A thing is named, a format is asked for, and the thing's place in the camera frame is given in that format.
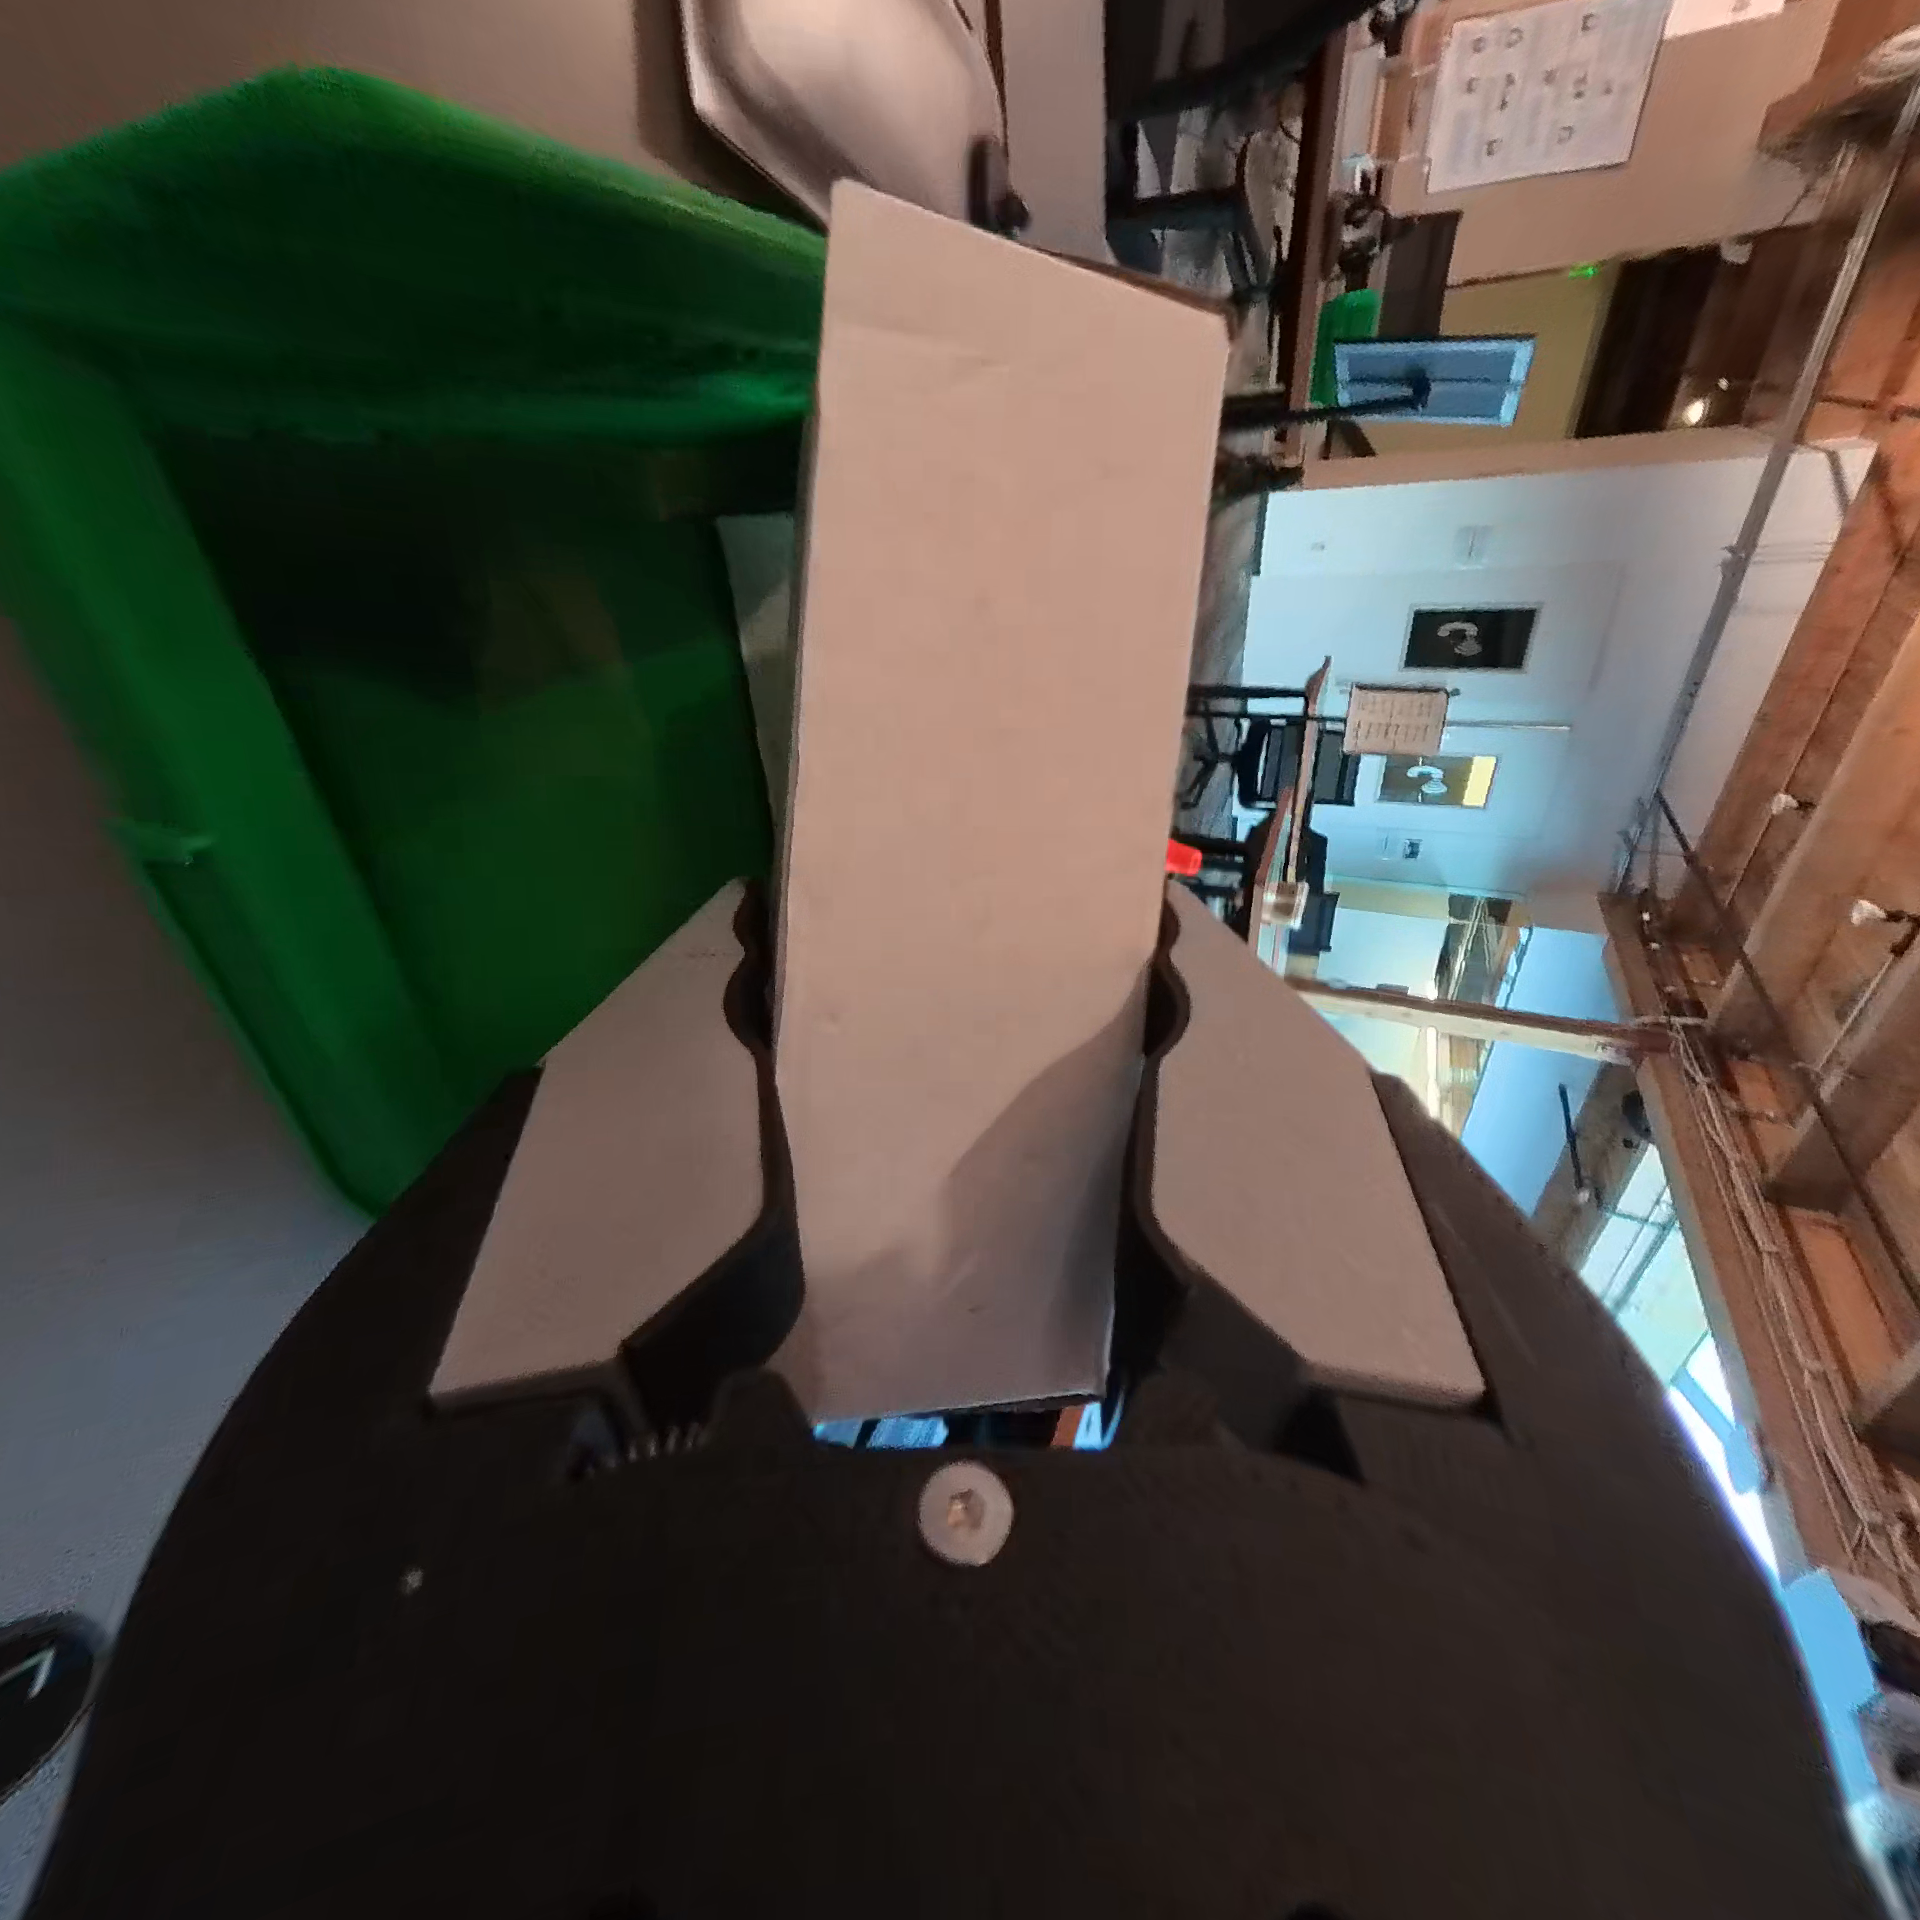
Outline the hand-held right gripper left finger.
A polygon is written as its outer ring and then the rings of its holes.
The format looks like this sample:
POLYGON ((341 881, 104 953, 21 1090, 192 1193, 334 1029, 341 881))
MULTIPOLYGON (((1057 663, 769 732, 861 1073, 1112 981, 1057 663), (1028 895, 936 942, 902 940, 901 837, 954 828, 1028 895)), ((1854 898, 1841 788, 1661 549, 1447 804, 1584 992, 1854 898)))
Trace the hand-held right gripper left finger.
POLYGON ((800 1321, 764 910, 724 881, 541 1061, 429 1384, 710 1410, 800 1321))

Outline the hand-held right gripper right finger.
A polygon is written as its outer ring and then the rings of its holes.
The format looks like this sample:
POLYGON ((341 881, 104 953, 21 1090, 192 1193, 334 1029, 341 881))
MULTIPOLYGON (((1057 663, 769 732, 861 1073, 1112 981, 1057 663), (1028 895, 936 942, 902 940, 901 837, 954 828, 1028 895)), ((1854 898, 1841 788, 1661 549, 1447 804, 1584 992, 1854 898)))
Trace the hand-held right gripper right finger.
POLYGON ((1127 1204, 1142 1357, 1217 1410, 1471 1410, 1486 1378, 1367 1062, 1169 884, 1127 1204))

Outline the green plastic bin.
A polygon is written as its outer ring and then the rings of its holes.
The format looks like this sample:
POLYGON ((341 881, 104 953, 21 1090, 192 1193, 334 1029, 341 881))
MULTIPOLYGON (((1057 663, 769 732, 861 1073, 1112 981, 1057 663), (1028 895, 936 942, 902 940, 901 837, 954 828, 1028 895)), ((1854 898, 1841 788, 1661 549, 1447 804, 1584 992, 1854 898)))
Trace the green plastic bin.
POLYGON ((722 521, 794 505, 824 234, 288 66, 4 168, 4 612, 377 1214, 768 872, 722 521))

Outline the dark grey tray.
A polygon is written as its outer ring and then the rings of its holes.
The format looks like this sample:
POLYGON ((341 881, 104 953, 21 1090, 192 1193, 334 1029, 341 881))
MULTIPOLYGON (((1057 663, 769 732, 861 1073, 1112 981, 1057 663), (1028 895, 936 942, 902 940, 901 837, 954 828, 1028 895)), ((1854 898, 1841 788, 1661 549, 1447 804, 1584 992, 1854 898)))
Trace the dark grey tray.
POLYGON ((841 183, 1015 234, 989 54, 950 1, 681 1, 690 105, 816 223, 841 183))

